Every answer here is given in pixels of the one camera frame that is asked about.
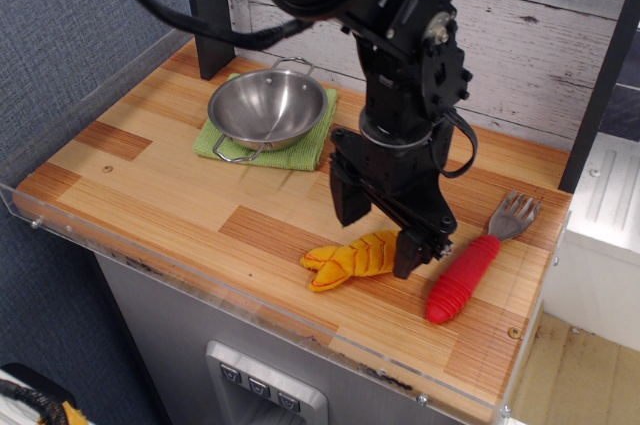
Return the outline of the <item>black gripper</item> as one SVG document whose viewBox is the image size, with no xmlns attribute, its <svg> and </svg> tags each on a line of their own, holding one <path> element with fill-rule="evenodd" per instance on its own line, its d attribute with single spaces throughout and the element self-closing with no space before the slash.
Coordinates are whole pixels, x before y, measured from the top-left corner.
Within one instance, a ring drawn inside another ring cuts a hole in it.
<svg viewBox="0 0 640 425">
<path fill-rule="evenodd" d="M 453 127 L 440 124 L 424 142 L 404 148 L 374 143 L 362 134 L 337 128 L 330 188 L 337 219 L 349 226 L 376 206 L 395 222 L 393 274 L 408 279 L 418 266 L 450 252 L 457 221 L 440 189 L 440 170 L 448 158 Z"/>
</svg>

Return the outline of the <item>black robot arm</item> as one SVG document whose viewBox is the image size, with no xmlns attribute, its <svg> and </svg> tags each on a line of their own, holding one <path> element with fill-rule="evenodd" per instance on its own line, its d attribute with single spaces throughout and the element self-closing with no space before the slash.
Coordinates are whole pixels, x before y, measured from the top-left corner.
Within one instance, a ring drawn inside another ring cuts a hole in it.
<svg viewBox="0 0 640 425">
<path fill-rule="evenodd" d="M 359 128 L 331 135 L 330 184 L 339 221 L 378 208 L 400 229 L 393 272 L 408 277 L 446 255 L 457 222 L 439 181 L 455 131 L 475 138 L 456 104 L 472 75 L 456 42 L 452 0 L 272 0 L 307 22 L 351 33 L 366 79 Z"/>
</svg>

